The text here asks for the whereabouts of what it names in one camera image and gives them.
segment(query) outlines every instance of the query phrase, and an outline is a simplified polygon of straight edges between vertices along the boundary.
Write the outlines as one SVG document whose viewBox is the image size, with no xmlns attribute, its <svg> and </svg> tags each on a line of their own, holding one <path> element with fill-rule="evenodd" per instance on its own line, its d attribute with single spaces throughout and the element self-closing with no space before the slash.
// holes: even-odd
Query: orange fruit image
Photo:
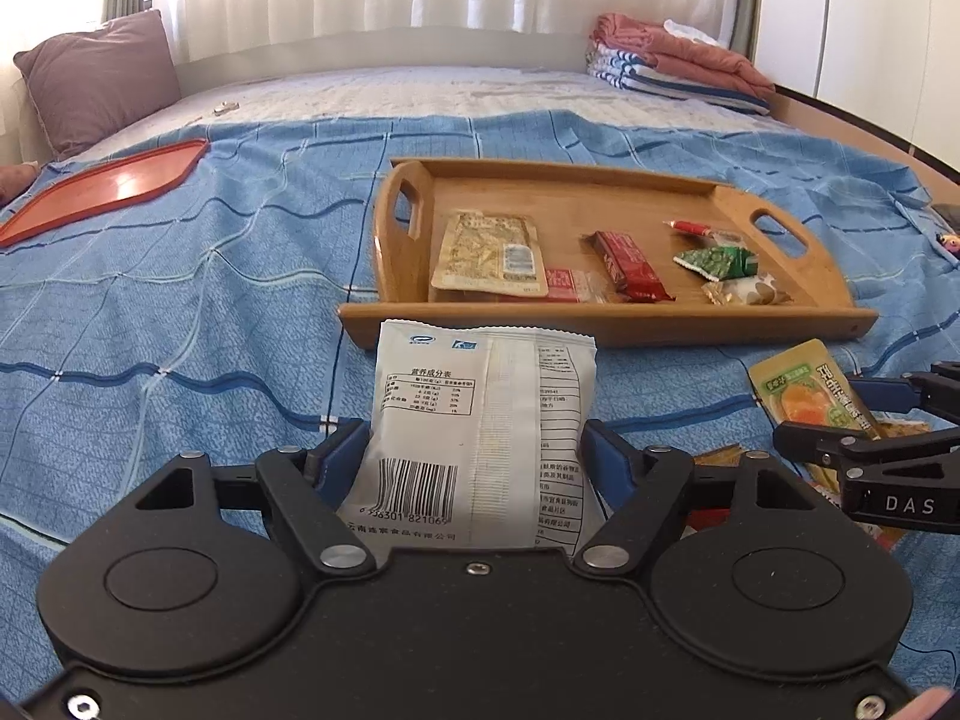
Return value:
<svg viewBox="0 0 960 720">
<path fill-rule="evenodd" d="M 788 384 L 781 392 L 781 410 L 784 412 L 784 419 L 791 422 L 827 425 L 830 405 L 832 402 L 829 396 L 814 386 Z"/>
</svg>

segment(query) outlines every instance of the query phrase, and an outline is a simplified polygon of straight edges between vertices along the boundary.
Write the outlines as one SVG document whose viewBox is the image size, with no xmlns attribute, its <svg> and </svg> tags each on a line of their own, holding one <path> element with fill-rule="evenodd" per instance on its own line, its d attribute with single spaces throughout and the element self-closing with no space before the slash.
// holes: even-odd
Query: circular pad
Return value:
<svg viewBox="0 0 960 720">
<path fill-rule="evenodd" d="M 733 584 L 755 604 L 802 611 L 828 604 L 843 589 L 843 572 L 815 552 L 761 549 L 733 564 Z"/>
<path fill-rule="evenodd" d="M 705 656 L 757 674 L 887 661 L 910 615 L 904 570 L 840 517 L 775 514 L 671 545 L 649 584 L 664 622 Z"/>
<path fill-rule="evenodd" d="M 203 598 L 217 584 L 217 565 L 190 549 L 134 552 L 107 573 L 107 590 L 123 605 L 169 611 Z"/>
</svg>

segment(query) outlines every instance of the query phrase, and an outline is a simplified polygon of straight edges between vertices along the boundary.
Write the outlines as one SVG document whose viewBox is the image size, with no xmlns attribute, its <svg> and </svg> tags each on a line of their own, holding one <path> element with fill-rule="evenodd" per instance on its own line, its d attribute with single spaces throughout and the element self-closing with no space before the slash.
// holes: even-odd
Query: black clamp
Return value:
<svg viewBox="0 0 960 720">
<path fill-rule="evenodd" d="M 22 712 L 848 720 L 911 697 L 882 666 L 910 614 L 904 570 L 766 452 L 697 467 L 590 420 L 584 469 L 616 511 L 572 560 L 395 549 L 377 566 L 335 514 L 369 435 L 350 420 L 232 469 L 184 452 L 133 490 L 41 577 L 64 672 Z M 724 524 L 683 538 L 716 508 Z M 220 509 L 259 512 L 270 538 Z"/>
<path fill-rule="evenodd" d="M 960 362 L 899 379 L 851 378 L 867 408 L 922 409 L 960 423 Z M 784 422 L 774 447 L 786 460 L 836 471 L 840 508 L 852 519 L 896 528 L 960 533 L 960 428 L 868 440 L 858 431 Z"/>
</svg>

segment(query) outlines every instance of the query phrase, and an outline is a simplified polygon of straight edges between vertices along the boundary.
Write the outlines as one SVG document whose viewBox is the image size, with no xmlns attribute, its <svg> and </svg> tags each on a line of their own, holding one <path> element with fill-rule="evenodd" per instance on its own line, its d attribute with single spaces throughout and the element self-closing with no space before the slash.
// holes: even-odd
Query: white mattress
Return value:
<svg viewBox="0 0 960 720">
<path fill-rule="evenodd" d="M 213 109 L 225 101 L 239 103 L 240 107 L 216 116 Z M 668 100 L 614 89 L 586 74 L 498 68 L 378 68 L 234 84 L 191 95 L 100 141 L 75 159 L 101 159 L 195 122 L 433 114 L 481 117 L 548 108 L 565 108 L 592 122 L 621 127 L 721 132 L 789 129 L 774 119 L 746 116 L 697 100 Z"/>
</svg>

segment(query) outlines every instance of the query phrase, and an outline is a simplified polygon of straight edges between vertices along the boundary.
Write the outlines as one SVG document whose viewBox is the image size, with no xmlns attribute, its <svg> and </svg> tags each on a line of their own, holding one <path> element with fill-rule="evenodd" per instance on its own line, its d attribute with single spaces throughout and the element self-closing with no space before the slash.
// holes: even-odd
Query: green candy wrapper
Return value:
<svg viewBox="0 0 960 720">
<path fill-rule="evenodd" d="M 757 255 L 740 247 L 709 247 L 682 251 L 673 261 L 710 281 L 757 275 Z"/>
</svg>

